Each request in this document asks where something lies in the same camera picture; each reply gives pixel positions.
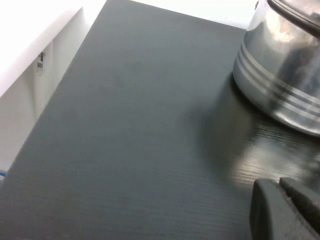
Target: shiny metal surface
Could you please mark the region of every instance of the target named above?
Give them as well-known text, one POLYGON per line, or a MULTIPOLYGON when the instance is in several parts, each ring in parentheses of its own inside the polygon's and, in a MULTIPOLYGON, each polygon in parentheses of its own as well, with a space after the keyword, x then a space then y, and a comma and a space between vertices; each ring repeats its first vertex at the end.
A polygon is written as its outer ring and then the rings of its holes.
POLYGON ((239 187, 251 186, 257 178, 292 177, 320 193, 319 138, 257 110, 233 76, 226 79, 215 104, 203 139, 221 176, 239 187))
POLYGON ((320 136, 320 41, 261 0, 233 66, 243 93, 281 122, 320 136))

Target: dark gray countertop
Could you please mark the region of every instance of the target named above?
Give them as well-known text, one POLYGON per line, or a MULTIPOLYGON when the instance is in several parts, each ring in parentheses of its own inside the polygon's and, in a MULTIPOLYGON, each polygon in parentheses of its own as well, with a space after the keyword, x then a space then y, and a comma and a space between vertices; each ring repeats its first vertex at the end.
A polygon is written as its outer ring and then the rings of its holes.
POLYGON ((255 178, 319 190, 319 140, 260 113, 245 31, 108 0, 0 189, 0 239, 251 239, 255 178))

